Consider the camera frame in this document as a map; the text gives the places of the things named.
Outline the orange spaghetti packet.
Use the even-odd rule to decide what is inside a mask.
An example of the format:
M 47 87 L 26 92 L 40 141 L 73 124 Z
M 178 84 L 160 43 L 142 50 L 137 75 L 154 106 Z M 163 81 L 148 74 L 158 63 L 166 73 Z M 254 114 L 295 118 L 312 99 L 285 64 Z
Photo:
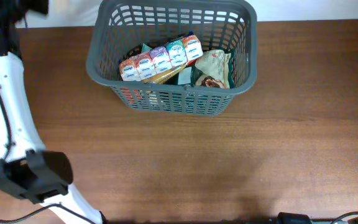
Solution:
M 158 73 L 150 78 L 146 78 L 145 80 L 142 80 L 143 83 L 154 83 L 154 84 L 164 84 L 169 79 L 174 77 L 175 75 L 178 75 L 182 70 L 184 70 L 186 67 L 189 67 L 192 65 L 194 61 L 187 62 L 183 65 L 180 65 L 175 68 L 171 68 L 165 72 Z

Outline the green Nescafe coffee bag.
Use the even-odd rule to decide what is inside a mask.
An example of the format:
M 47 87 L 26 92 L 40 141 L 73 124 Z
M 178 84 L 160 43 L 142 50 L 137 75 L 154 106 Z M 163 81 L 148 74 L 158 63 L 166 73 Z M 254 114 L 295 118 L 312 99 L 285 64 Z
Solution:
M 221 49 L 204 52 L 203 56 L 171 78 L 167 84 L 180 86 L 205 86 L 234 88 L 235 53 Z

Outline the Kleenex tissue multipack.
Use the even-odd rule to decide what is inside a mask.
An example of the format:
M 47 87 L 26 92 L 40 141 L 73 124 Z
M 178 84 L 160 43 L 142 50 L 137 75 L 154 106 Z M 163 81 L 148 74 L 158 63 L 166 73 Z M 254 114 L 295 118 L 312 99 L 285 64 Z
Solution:
M 158 73 L 195 61 L 203 55 L 201 42 L 190 32 L 187 35 L 139 53 L 119 64 L 119 73 L 124 81 L 142 81 Z

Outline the teal torn wrapper piece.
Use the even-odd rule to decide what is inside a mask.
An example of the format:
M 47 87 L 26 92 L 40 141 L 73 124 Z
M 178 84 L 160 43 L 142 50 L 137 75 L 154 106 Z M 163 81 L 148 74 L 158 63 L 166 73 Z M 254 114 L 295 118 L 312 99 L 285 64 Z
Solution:
M 142 45 L 142 50 L 141 50 L 142 53 L 150 52 L 151 50 L 152 50 L 152 48 L 149 47 L 148 45 L 146 45 L 146 44 Z

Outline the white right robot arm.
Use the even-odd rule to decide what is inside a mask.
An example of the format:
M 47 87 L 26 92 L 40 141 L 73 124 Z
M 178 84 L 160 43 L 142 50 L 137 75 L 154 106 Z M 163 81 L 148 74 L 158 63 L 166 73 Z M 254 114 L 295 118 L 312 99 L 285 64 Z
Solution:
M 277 224 L 358 224 L 358 212 L 345 213 L 333 220 L 312 220 L 309 216 L 295 213 L 280 212 L 276 219 Z

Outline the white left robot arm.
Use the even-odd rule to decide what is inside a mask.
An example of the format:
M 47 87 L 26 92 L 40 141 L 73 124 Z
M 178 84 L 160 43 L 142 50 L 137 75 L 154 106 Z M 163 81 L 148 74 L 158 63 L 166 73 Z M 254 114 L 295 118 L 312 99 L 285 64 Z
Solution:
M 29 11 L 46 15 L 48 8 L 48 0 L 0 1 L 0 190 L 65 223 L 105 223 L 74 185 L 67 156 L 46 149 L 27 101 L 15 24 Z

